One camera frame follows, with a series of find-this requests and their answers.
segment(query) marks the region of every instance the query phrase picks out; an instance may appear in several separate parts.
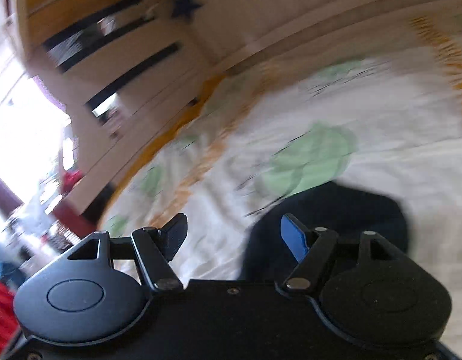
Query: metal screw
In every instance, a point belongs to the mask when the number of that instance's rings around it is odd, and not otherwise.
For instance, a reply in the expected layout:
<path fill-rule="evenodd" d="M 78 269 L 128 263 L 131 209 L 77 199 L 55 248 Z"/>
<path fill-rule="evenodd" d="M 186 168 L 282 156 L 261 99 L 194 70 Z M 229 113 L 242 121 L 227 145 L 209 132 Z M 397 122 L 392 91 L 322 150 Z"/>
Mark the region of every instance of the metal screw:
<path fill-rule="evenodd" d="M 303 277 L 293 277 L 286 282 L 286 287 L 290 290 L 306 290 L 311 283 Z"/>
<path fill-rule="evenodd" d="M 30 353 L 26 360 L 41 360 L 43 357 L 39 353 Z"/>
<path fill-rule="evenodd" d="M 181 283 L 177 279 L 160 279 L 156 282 L 155 286 L 161 291 L 172 291 L 180 288 Z"/>

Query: screw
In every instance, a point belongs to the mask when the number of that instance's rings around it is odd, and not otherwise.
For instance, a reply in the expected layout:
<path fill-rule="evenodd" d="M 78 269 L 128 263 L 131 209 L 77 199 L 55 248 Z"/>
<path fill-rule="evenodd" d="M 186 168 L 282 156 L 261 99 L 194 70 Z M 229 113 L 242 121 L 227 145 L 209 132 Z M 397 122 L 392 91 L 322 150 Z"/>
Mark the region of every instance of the screw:
<path fill-rule="evenodd" d="M 311 283 L 309 280 L 303 277 L 293 277 L 286 283 L 286 287 L 289 290 L 306 290 L 306 288 L 309 288 L 310 285 Z"/>
<path fill-rule="evenodd" d="M 180 288 L 181 283 L 178 279 L 160 279 L 156 282 L 155 286 L 161 291 L 172 291 Z"/>

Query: wooden bed frame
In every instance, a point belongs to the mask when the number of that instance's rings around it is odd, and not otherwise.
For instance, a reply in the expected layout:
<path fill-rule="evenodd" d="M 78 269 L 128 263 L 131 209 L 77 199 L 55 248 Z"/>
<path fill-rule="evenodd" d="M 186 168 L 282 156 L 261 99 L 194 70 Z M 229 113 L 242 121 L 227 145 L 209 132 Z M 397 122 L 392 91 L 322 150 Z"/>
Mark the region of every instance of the wooden bed frame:
<path fill-rule="evenodd" d="M 184 23 L 171 20 L 169 0 L 161 0 L 156 20 L 107 44 L 65 73 L 56 69 L 41 44 L 118 1 L 11 0 L 9 29 L 19 54 L 30 75 L 39 75 L 66 106 L 79 138 L 78 165 L 86 176 L 67 197 L 79 213 L 105 185 L 122 180 L 143 148 L 198 95 L 206 78 L 225 71 L 234 74 L 284 53 L 318 56 L 384 25 L 462 6 L 462 0 L 198 0 L 204 6 L 191 23 Z M 143 0 L 140 8 L 146 11 L 156 1 Z M 124 136 L 117 142 L 110 139 L 85 103 L 172 42 L 181 44 L 176 55 L 119 91 L 131 116 Z M 317 63 L 332 63 L 346 54 L 336 49 Z"/>

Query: green pattern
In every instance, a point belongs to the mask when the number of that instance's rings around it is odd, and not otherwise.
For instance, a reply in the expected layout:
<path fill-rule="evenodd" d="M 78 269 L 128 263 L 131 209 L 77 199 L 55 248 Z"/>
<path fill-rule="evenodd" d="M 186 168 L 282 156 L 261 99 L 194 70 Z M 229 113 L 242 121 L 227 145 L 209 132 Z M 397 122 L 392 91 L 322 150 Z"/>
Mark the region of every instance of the green pattern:
<path fill-rule="evenodd" d="M 361 66 L 360 60 L 346 61 L 341 64 L 333 64 L 321 69 L 317 75 L 327 80 L 336 80 L 345 77 L 351 70 Z"/>
<path fill-rule="evenodd" d="M 104 230 L 111 237 L 121 237 L 125 233 L 128 222 L 129 218 L 127 216 L 115 215 L 105 223 Z"/>
<path fill-rule="evenodd" d="M 162 177 L 162 167 L 160 165 L 153 166 L 149 169 L 139 188 L 141 191 L 150 198 L 154 198 L 160 192 L 161 177 Z"/>
<path fill-rule="evenodd" d="M 257 178 L 256 189 L 284 197 L 324 184 L 343 172 L 354 151 L 349 131 L 316 123 L 271 157 L 270 169 Z"/>
<path fill-rule="evenodd" d="M 209 100 L 205 103 L 203 115 L 210 115 L 213 112 L 216 112 L 225 105 L 227 105 L 230 102 L 229 96 L 234 93 L 239 93 L 242 90 L 247 79 L 248 76 L 245 73 L 242 73 L 235 78 L 229 79 L 232 81 L 229 83 L 227 91 L 225 93 L 222 93 L 220 96 L 211 96 Z"/>

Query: white bedsheet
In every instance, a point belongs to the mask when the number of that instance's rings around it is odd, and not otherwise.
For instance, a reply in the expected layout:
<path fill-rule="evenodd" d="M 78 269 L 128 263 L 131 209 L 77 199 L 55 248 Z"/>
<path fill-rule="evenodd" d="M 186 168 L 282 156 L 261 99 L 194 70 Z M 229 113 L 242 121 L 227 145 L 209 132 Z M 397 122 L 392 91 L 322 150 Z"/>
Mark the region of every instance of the white bedsheet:
<path fill-rule="evenodd" d="M 292 74 L 305 64 L 288 60 L 277 69 Z M 108 210 L 105 229 L 128 235 L 169 208 L 180 181 L 252 97 L 259 74 L 246 72 L 220 85 L 203 117 L 133 178 Z M 254 176 L 315 122 L 355 137 L 355 153 L 338 181 L 401 202 L 412 224 L 412 257 L 452 295 L 443 341 L 462 356 L 462 114 L 427 47 L 348 62 L 263 95 L 225 137 L 225 150 L 202 180 L 187 188 L 190 195 L 179 211 L 188 217 L 188 238 L 172 268 L 184 282 L 237 276 L 247 230 L 259 218 L 248 214 L 275 198 L 258 193 Z M 194 144 L 183 149 L 189 137 Z M 155 178 L 166 182 L 158 188 Z"/>

